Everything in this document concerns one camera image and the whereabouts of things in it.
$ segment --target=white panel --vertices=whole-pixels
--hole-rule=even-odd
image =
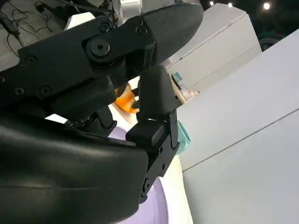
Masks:
[[[232,72],[242,67],[244,64],[255,58],[257,55],[261,53],[261,47],[259,44],[245,52],[243,55],[238,56],[235,60],[229,62],[222,68],[216,70],[208,77],[204,78],[194,86],[190,87],[190,90],[197,90],[203,93],[203,91],[207,90],[215,83],[221,81],[226,76],[230,75]]]
[[[195,224],[299,223],[299,112],[184,172]]]
[[[194,37],[170,57],[171,62],[176,63],[245,15],[245,11],[235,7],[229,8],[226,4],[216,4],[209,8],[204,12],[204,18]]]
[[[256,34],[246,15],[167,70],[171,74],[178,72],[189,89],[257,44]]]
[[[183,170],[299,108],[299,31],[178,108],[191,144]]]

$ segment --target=textured grip pad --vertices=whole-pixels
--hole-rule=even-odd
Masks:
[[[204,15],[201,4],[176,4],[142,15],[156,41],[152,65],[159,64],[187,44],[197,32]]]

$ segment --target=white box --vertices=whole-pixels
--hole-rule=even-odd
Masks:
[[[164,62],[188,90],[204,91],[261,53],[249,16],[216,4],[205,11],[195,36]]]

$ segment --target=orange toy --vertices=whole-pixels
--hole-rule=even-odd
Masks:
[[[130,84],[128,83],[125,91],[116,99],[115,104],[128,113],[137,113],[138,109],[132,108],[134,103],[136,103],[135,95],[132,92]]]

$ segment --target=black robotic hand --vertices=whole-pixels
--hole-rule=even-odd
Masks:
[[[194,4],[119,28],[98,17],[19,50],[19,64],[0,72],[1,224],[115,223],[138,210],[179,146],[174,92],[158,65],[202,17]],[[137,75],[138,124],[127,141],[110,139],[107,106]],[[44,120],[52,113],[74,125]]]

